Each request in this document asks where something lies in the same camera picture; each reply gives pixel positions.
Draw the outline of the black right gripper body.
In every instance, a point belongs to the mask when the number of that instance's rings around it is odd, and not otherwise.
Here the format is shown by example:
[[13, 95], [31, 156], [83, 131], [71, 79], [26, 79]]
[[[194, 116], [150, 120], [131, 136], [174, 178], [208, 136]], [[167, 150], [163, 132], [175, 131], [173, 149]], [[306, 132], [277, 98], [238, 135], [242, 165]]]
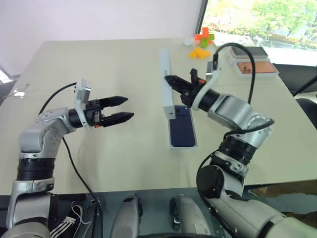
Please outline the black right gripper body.
[[192, 83], [184, 80], [183, 89], [180, 96], [182, 103], [188, 107], [191, 107], [196, 95], [199, 93], [202, 87], [205, 86], [205, 84], [206, 81], [203, 79], [198, 79]]

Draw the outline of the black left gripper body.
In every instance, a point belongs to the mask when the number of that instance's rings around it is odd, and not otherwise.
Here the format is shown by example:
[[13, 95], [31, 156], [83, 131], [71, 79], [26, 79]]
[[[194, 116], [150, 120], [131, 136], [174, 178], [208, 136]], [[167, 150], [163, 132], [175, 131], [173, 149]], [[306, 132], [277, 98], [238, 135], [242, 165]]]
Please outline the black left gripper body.
[[87, 102], [84, 114], [88, 125], [93, 127], [105, 127], [104, 115], [102, 114], [105, 103], [105, 99], [95, 99]]

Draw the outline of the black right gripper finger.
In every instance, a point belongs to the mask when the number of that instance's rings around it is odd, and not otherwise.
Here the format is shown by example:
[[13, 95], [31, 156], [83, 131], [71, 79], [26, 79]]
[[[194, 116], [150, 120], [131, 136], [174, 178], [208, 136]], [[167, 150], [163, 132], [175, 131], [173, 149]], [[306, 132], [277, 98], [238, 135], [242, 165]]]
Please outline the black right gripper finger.
[[168, 85], [175, 91], [180, 94], [184, 94], [189, 91], [191, 88], [191, 83], [176, 76], [176, 75], [167, 75], [164, 77]]
[[199, 83], [198, 71], [193, 68], [190, 71], [190, 75], [191, 75], [191, 85], [192, 86], [197, 86], [198, 83]]

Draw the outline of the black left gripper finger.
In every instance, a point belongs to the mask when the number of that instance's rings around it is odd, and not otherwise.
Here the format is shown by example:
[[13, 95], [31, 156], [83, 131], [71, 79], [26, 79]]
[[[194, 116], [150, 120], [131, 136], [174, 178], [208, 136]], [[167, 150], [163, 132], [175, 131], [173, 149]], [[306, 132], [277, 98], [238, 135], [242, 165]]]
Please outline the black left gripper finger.
[[109, 127], [116, 124], [124, 123], [130, 120], [134, 116], [134, 113], [119, 112], [112, 114], [111, 116], [103, 118], [103, 127]]
[[106, 107], [115, 107], [123, 104], [124, 102], [128, 101], [128, 98], [123, 96], [112, 96], [108, 98], [100, 99], [100, 106], [102, 108]]

